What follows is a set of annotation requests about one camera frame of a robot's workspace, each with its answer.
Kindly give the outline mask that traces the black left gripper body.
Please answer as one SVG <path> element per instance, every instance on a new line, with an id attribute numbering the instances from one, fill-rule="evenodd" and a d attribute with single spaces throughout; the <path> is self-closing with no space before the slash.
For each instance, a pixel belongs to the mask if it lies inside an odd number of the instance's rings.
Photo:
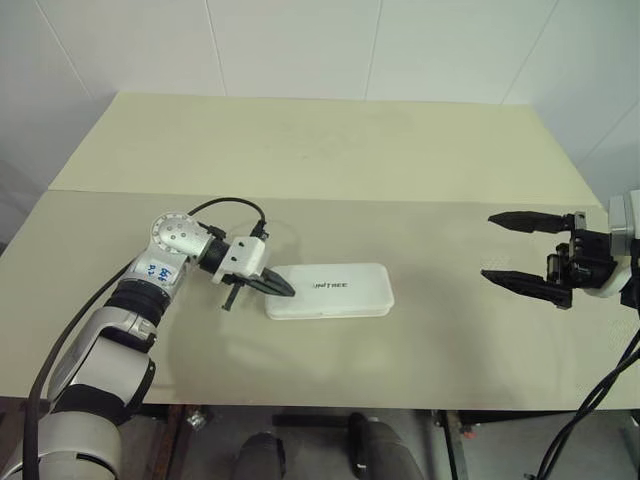
<path id="1" fill-rule="evenodd" d="M 261 280 L 259 277 L 241 277 L 235 274 L 224 274 L 222 277 L 222 282 L 231 287 L 229 295 L 222 305 L 222 309 L 229 312 L 242 288 L 245 286 L 255 287 L 258 285 Z"/>

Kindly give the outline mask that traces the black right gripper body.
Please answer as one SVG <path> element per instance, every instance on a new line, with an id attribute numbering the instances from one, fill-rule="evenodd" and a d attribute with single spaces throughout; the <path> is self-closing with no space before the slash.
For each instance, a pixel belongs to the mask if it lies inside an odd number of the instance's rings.
<path id="1" fill-rule="evenodd" d="M 615 269 L 611 235 L 588 230 L 584 212 L 562 216 L 555 233 L 564 231 L 569 241 L 547 257 L 546 280 L 566 288 L 601 288 Z"/>

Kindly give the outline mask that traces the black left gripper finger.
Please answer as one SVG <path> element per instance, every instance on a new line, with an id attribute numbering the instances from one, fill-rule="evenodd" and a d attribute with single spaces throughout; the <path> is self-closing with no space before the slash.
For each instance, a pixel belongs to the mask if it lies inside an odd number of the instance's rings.
<path id="1" fill-rule="evenodd" d="M 294 297 L 296 294 L 286 279 L 269 268 L 265 268 L 260 276 L 259 289 L 267 295 L 280 297 Z"/>
<path id="2" fill-rule="evenodd" d="M 264 282 L 260 280 L 248 280 L 247 285 L 265 295 L 279 297 L 293 297 L 294 289 L 287 282 Z"/>

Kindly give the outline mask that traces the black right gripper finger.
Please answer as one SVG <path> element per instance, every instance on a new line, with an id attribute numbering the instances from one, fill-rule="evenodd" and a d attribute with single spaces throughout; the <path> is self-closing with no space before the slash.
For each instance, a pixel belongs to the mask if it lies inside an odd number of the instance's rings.
<path id="1" fill-rule="evenodd" d="M 481 275 L 518 295 L 544 300 L 561 309 L 571 307 L 571 289 L 548 282 L 541 276 L 502 270 L 482 270 Z"/>
<path id="2" fill-rule="evenodd" d="M 552 215 L 533 211 L 511 211 L 494 214 L 488 221 L 502 228 L 523 232 L 557 234 L 569 230 L 568 215 Z"/>

